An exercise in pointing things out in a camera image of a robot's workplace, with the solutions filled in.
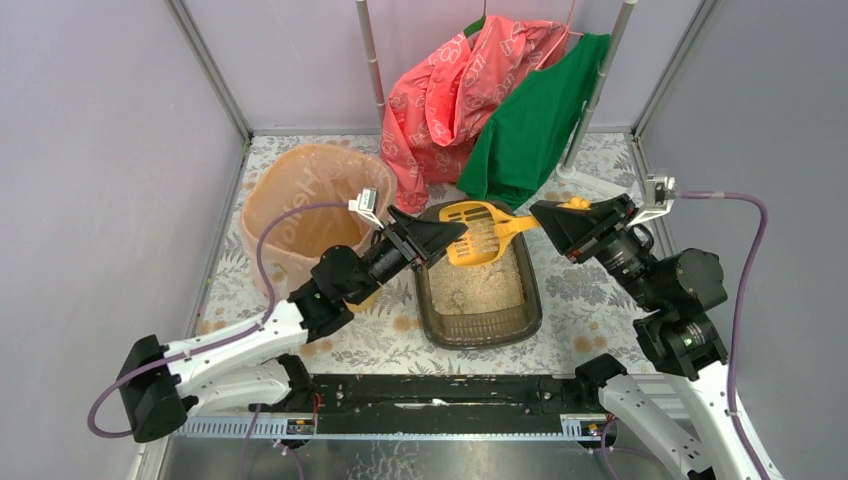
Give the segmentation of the grey translucent litter box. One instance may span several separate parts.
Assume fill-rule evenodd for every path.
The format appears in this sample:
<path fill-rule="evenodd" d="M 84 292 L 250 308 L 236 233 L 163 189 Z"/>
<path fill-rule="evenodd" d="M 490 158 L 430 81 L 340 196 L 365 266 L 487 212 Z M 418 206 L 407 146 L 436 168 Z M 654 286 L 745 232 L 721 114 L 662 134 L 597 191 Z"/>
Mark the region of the grey translucent litter box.
<path fill-rule="evenodd" d="M 518 234 L 511 242 L 524 288 L 524 303 L 484 314 L 442 315 L 432 302 L 428 270 L 414 272 L 420 316 L 428 340 L 451 350 L 495 348 L 532 337 L 542 324 L 542 307 L 527 242 Z"/>

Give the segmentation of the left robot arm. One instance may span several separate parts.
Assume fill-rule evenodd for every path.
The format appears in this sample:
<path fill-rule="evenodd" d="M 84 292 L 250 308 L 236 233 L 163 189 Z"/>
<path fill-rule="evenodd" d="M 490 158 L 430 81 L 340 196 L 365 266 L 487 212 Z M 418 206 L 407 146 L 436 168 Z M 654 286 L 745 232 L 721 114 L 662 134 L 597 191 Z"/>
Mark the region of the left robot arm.
<path fill-rule="evenodd" d="M 119 393 L 128 428 L 117 437 L 147 443 L 205 410 L 309 401 L 309 374 L 291 349 L 346 326 L 352 306 L 409 267 L 435 265 L 467 231 L 462 223 L 420 219 L 396 207 L 388 213 L 388 223 L 375 223 L 378 240 L 364 253 L 329 247 L 287 297 L 271 292 L 262 314 L 169 343 L 154 334 L 136 340 L 115 383 L 95 402 Z"/>

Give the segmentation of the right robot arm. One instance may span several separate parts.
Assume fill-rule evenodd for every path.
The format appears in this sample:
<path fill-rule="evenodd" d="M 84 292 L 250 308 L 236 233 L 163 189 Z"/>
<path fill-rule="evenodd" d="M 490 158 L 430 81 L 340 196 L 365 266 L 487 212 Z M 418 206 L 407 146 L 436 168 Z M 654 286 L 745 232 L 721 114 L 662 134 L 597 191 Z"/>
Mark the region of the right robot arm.
<path fill-rule="evenodd" d="M 637 206 L 627 195 L 598 203 L 539 201 L 531 214 L 569 261 L 598 261 L 645 311 L 633 323 L 645 357 L 682 402 L 692 423 L 681 428 L 612 356 L 577 368 L 587 397 L 623 422 L 680 479 L 776 479 L 737 393 L 735 342 L 724 342 L 709 311 L 727 292 L 719 258 L 690 248 L 657 258 L 637 229 L 667 214 L 669 188 Z"/>

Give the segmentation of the yellow litter scoop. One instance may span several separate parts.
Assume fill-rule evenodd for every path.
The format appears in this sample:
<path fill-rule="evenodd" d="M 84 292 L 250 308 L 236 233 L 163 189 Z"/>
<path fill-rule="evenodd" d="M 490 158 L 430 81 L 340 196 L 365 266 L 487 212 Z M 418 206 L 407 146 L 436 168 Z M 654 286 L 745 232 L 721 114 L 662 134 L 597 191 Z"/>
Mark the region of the yellow litter scoop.
<path fill-rule="evenodd" d="M 505 254 L 519 233 L 542 227 L 535 214 L 515 216 L 498 209 L 491 202 L 476 200 L 442 207 L 438 220 L 466 227 L 466 231 L 446 250 L 450 264 L 463 268 L 495 262 Z"/>

